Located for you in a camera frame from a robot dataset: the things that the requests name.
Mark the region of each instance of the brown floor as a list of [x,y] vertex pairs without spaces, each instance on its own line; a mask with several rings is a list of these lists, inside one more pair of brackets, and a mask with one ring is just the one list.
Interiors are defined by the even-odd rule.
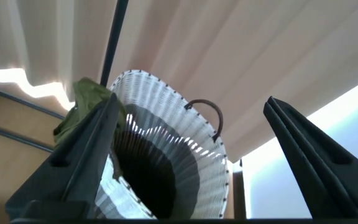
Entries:
[[[21,93],[14,85],[2,87],[6,91],[19,95]],[[56,105],[56,100],[52,97],[39,102],[51,109]],[[0,97],[1,128],[53,145],[52,131],[59,122],[57,118]],[[47,156],[48,153],[40,149],[0,136],[0,223],[8,222],[4,211],[5,201]]]

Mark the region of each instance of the green fabric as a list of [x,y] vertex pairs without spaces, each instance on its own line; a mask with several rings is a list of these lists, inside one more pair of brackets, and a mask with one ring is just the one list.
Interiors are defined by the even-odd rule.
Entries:
[[[53,130],[55,149],[79,125],[82,119],[101,101],[112,94],[107,88],[89,78],[82,78],[73,84],[76,105],[68,112],[65,119]],[[125,106],[119,101],[117,126],[124,127],[126,122]]]

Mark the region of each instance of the metal rod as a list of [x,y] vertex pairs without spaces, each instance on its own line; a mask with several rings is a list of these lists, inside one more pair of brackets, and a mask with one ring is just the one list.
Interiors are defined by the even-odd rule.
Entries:
[[10,100],[13,100],[13,101],[18,102],[18,103],[21,103],[23,105],[29,106],[29,107],[31,107],[33,109],[36,109],[36,110],[39,110],[41,112],[44,112],[46,114],[49,114],[50,116],[54,116],[54,117],[59,118],[59,119],[64,119],[65,118],[61,114],[58,114],[58,113],[53,112],[53,111],[50,111],[50,110],[48,110],[48,109],[46,109],[46,108],[44,108],[42,106],[35,105],[35,104],[33,104],[31,102],[28,102],[26,100],[19,99],[19,98],[15,97],[15,96],[9,95],[9,94],[4,93],[2,91],[0,91],[0,96],[5,97],[5,98],[10,99]]
[[127,10],[128,0],[118,0],[114,19],[112,20],[109,43],[107,45],[106,56],[104,58],[104,65],[100,85],[106,86],[109,80],[114,54],[116,53],[119,34],[121,32],[122,23],[124,22],[125,12]]
[[19,142],[24,143],[24,144],[28,144],[29,146],[37,147],[37,148],[42,149],[42,150],[47,151],[47,152],[53,152],[53,147],[52,146],[48,146],[48,145],[46,145],[44,143],[35,141],[33,139],[29,139],[27,137],[18,135],[16,133],[12,133],[10,131],[7,131],[7,130],[1,129],[1,128],[0,128],[0,135],[5,136],[5,137],[10,138],[10,139],[13,139],[15,141],[19,141]]

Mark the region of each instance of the brown handle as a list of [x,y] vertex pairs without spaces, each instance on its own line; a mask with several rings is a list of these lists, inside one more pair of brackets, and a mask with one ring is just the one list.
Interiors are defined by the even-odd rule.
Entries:
[[219,127],[218,127],[218,131],[216,132],[216,134],[214,136],[212,136],[212,139],[214,142],[216,142],[216,140],[218,139],[218,137],[221,135],[222,132],[222,128],[223,128],[223,114],[221,109],[214,103],[212,103],[209,100],[191,100],[188,104],[185,105],[185,109],[188,110],[191,107],[193,107],[193,104],[195,103],[205,103],[206,105],[210,105],[210,107],[214,108],[216,110],[216,112],[218,113],[218,117],[219,117]]

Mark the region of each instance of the beige curtain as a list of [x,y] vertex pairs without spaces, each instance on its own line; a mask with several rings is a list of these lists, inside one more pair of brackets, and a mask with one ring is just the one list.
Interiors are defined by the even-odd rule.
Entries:
[[[0,0],[0,68],[68,92],[81,77],[98,81],[115,4]],[[358,0],[129,0],[109,83],[128,69],[218,104],[236,161],[273,137],[270,95],[308,115],[358,85]]]

